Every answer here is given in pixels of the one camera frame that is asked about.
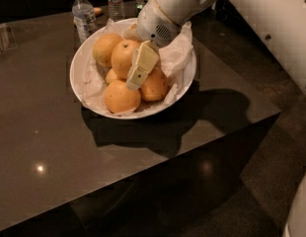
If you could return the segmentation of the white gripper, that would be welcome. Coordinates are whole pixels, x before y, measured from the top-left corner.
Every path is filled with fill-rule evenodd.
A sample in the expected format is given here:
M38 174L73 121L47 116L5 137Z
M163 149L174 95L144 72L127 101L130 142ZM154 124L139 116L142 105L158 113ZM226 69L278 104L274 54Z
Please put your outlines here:
M131 68L126 86L139 89L159 61L159 47L169 45L179 34L181 27L173 23L156 0L149 0L132 24L123 34L126 40L145 40L132 54Z

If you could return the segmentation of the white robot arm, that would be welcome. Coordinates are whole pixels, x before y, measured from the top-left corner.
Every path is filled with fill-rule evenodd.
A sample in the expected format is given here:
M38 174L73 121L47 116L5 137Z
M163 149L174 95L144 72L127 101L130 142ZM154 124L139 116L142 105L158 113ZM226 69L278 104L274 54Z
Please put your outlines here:
M127 87L140 88L158 62L159 49L195 14L217 0L149 0L140 11ZM306 96L306 0L228 0Z

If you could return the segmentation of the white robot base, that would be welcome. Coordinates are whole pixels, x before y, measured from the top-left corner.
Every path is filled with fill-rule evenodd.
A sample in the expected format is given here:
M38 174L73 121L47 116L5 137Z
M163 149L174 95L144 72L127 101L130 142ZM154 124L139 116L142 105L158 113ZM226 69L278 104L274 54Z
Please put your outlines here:
M306 237L306 173L292 202L282 237Z

